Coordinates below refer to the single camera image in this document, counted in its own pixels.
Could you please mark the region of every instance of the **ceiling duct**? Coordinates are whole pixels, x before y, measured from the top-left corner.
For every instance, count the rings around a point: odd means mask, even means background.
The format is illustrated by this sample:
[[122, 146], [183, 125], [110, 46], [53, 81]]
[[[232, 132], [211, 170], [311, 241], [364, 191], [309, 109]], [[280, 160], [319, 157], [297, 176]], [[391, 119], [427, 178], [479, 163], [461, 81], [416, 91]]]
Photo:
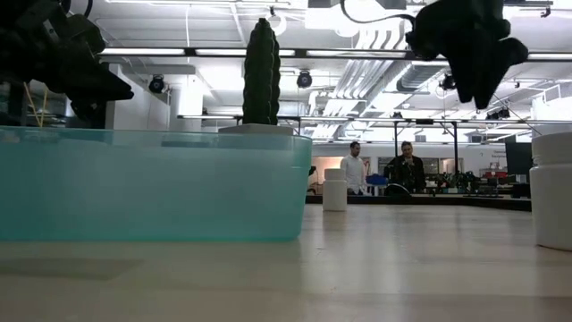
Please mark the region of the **ceiling duct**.
[[397, 91], [415, 92], [442, 69], [442, 66], [411, 65], [401, 79], [397, 81]]

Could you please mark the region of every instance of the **man in white shirt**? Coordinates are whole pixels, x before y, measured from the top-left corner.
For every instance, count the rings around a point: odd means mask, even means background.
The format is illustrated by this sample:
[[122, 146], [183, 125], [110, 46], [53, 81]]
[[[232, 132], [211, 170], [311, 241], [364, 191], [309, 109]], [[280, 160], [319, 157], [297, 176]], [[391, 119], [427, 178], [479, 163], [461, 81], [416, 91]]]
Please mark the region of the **man in white shirt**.
[[341, 160], [340, 169], [346, 171], [346, 181], [348, 182], [349, 195], [363, 195], [363, 187], [366, 180], [366, 169], [364, 162], [359, 157], [361, 147], [358, 142], [351, 142], [349, 145], [349, 155]]

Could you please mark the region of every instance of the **translucent plastic bin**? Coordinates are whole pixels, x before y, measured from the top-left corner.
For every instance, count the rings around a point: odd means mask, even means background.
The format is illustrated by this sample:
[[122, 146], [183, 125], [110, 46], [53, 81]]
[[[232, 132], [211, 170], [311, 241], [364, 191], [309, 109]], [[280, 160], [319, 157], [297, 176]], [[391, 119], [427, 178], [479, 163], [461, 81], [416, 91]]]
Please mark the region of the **translucent plastic bin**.
[[294, 239], [311, 148], [285, 135], [0, 127], [0, 240]]

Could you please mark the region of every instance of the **ceiling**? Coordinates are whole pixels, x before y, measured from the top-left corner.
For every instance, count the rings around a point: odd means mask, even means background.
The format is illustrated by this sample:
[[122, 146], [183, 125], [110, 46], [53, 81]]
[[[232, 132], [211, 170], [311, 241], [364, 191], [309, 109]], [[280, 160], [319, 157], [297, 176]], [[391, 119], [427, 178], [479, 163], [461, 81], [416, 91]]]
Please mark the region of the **ceiling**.
[[[73, 0], [71, 10], [82, 13], [85, 10], [87, 0]], [[362, 19], [382, 16], [383, 9], [373, 0], [348, 0], [349, 13]], [[372, 36], [378, 40], [388, 38], [382, 42], [381, 48], [401, 48], [404, 45], [399, 35], [407, 30], [408, 26], [399, 21], [390, 21], [376, 25], [353, 25], [343, 16], [338, 7], [332, 9], [316, 9], [310, 0], [294, 1], [294, 9], [277, 8], [276, 12], [286, 21], [286, 30], [277, 39], [281, 47], [287, 48], [374, 48], [375, 41], [370, 41], [369, 46], [364, 40]], [[416, 12], [418, 6], [408, 7], [409, 12]], [[512, 36], [519, 38], [531, 50], [546, 51], [569, 51], [572, 48], [572, 4], [570, 10], [559, 7], [552, 10], [548, 18], [541, 18], [543, 8], [528, 8], [526, 10], [510, 9], [505, 11], [505, 17], [510, 18], [512, 23]], [[150, 4], [122, 4], [109, 3], [101, 0], [96, 1], [89, 18], [102, 30], [102, 34], [110, 47], [246, 47], [249, 33], [254, 28], [257, 20], [268, 14], [264, 7], [250, 8], [237, 5], [206, 6], [206, 5], [150, 5]], [[277, 27], [279, 18], [272, 18], [271, 23]], [[209, 114], [239, 114], [242, 105], [242, 59], [236, 58], [140, 58], [124, 62], [126, 69], [130, 65], [145, 66], [153, 64], [195, 66], [203, 76], [206, 86], [210, 89], [205, 95], [204, 106]], [[351, 80], [347, 87], [359, 86], [368, 72], [374, 69], [374, 63], [361, 63], [360, 70], [353, 71], [349, 60], [320, 60], [320, 59], [282, 59], [281, 100], [284, 102], [299, 102], [304, 108], [291, 108], [289, 104], [281, 110], [281, 114], [309, 113], [312, 110], [308, 102], [312, 92], [336, 89], [344, 77]], [[448, 117], [476, 117], [484, 118], [485, 114], [477, 115], [472, 104], [460, 104], [457, 95], [453, 92], [443, 98], [440, 89], [434, 84], [438, 82], [446, 66], [437, 69], [431, 77], [427, 78], [421, 86], [416, 88], [408, 99], [400, 102], [400, 97], [383, 97], [378, 101], [383, 103], [372, 106], [379, 92], [386, 91], [384, 86], [389, 86], [389, 73], [392, 70], [400, 72], [403, 68], [396, 67], [396, 63], [387, 62], [386, 65], [375, 66], [379, 68], [378, 74], [371, 75], [371, 88], [362, 97], [365, 102], [356, 104], [355, 111], [364, 114], [369, 108], [371, 117], [387, 117], [394, 111], [401, 111], [404, 117], [440, 117], [443, 113]], [[314, 82], [311, 89], [298, 89], [296, 79], [300, 70], [309, 70]], [[541, 95], [542, 86], [553, 81], [572, 78], [572, 64], [521, 64], [509, 70], [506, 81], [503, 82], [496, 97], [503, 102], [510, 102], [511, 108], [520, 117], [530, 116], [530, 97]], [[526, 90], [529, 87], [541, 87], [541, 90]], [[320, 104], [316, 103], [318, 111], [325, 109], [327, 98]], [[308, 128], [315, 128], [315, 123], [309, 124]]]

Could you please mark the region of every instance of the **white cylindrical container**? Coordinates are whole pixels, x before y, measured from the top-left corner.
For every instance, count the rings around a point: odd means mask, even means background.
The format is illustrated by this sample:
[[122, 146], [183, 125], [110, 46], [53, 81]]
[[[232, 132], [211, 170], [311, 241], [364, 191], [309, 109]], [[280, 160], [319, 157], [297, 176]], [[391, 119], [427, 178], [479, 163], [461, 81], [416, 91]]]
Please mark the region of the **white cylindrical container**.
[[325, 169], [324, 211], [346, 211], [348, 206], [348, 183], [342, 169]]
[[572, 132], [533, 139], [530, 191], [536, 243], [572, 250]]

